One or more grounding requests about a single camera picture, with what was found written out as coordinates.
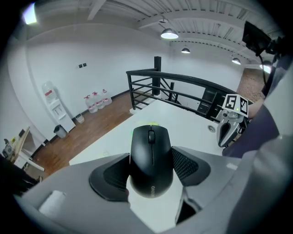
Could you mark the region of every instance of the mouse scroll wheel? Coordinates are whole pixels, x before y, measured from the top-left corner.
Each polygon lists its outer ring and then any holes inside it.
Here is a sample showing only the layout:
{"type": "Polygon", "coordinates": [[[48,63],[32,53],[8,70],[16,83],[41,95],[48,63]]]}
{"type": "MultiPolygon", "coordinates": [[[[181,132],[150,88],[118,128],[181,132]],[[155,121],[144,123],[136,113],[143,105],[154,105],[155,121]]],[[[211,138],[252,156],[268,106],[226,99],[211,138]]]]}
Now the mouse scroll wheel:
{"type": "Polygon", "coordinates": [[[155,132],[154,131],[149,131],[148,132],[148,142],[150,144],[154,144],[155,143],[155,132]]]}

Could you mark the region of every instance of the plastic bottle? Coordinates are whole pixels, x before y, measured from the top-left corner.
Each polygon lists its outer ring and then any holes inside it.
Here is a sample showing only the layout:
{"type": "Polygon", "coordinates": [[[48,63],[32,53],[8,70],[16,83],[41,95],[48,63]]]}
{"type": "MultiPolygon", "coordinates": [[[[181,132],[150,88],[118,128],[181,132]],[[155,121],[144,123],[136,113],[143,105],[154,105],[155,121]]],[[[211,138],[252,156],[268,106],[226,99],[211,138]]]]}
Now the plastic bottle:
{"type": "Polygon", "coordinates": [[[112,103],[111,97],[108,95],[107,91],[103,89],[103,101],[105,105],[109,105],[112,103]]]}
{"type": "Polygon", "coordinates": [[[57,99],[57,95],[54,91],[54,86],[51,81],[47,81],[46,83],[44,83],[42,85],[42,90],[49,104],[57,99]]]}
{"type": "Polygon", "coordinates": [[[87,95],[84,99],[86,99],[86,106],[88,108],[88,111],[90,113],[97,112],[98,108],[90,95],[87,95]]]}
{"type": "Polygon", "coordinates": [[[101,95],[99,95],[97,92],[93,92],[93,99],[96,103],[96,106],[98,109],[103,109],[105,107],[103,99],[101,97],[101,95]]]}

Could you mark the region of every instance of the white sticker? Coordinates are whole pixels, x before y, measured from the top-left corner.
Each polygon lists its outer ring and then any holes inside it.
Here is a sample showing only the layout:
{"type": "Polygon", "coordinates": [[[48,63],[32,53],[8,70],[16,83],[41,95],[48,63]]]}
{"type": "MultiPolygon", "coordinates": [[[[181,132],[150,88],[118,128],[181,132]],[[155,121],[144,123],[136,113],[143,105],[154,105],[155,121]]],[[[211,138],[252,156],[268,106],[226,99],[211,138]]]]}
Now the white sticker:
{"type": "Polygon", "coordinates": [[[238,166],[234,165],[233,163],[228,163],[228,164],[226,165],[226,167],[228,167],[228,168],[230,168],[230,169],[232,169],[232,170],[237,170],[237,168],[238,168],[238,166]]]}

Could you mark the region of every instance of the lenovo logo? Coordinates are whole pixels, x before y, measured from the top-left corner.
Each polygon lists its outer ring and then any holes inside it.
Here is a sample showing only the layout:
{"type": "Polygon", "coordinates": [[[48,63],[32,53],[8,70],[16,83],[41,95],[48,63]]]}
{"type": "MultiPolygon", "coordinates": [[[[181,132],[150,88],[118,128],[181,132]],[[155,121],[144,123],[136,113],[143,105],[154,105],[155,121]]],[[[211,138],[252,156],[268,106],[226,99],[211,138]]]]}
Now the lenovo logo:
{"type": "Polygon", "coordinates": [[[155,196],[155,186],[151,187],[151,197],[155,196]]]}

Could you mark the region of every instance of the black cable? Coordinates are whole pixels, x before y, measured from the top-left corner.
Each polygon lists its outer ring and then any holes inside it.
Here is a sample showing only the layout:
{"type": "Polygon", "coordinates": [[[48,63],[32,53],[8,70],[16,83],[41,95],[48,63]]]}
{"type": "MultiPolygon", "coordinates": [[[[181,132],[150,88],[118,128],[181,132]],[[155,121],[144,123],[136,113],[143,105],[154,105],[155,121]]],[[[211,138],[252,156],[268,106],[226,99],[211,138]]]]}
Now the black cable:
{"type": "Polygon", "coordinates": [[[264,62],[262,61],[262,57],[260,55],[258,57],[260,57],[260,61],[261,61],[261,65],[262,65],[262,78],[264,79],[264,84],[265,84],[265,88],[266,88],[266,74],[265,74],[264,62]]]}

